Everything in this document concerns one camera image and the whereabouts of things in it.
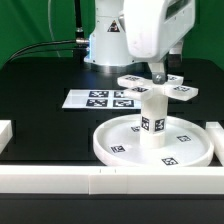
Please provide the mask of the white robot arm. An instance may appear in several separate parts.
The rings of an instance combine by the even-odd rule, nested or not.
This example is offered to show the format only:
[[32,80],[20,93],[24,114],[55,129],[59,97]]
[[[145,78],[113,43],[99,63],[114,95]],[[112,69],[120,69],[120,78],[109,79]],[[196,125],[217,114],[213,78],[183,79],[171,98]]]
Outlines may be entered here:
[[182,59],[195,23],[195,0],[95,0],[95,28],[85,62],[96,71],[125,73],[148,65],[163,84]]

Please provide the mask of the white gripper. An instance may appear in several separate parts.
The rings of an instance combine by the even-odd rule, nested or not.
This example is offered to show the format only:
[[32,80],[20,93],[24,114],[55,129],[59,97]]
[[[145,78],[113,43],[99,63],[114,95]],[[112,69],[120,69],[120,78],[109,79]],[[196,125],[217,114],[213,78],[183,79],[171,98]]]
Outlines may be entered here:
[[120,20],[130,55],[150,63],[153,83],[164,84],[159,61],[169,53],[168,66],[181,66],[183,38],[195,23],[195,0],[124,0]]

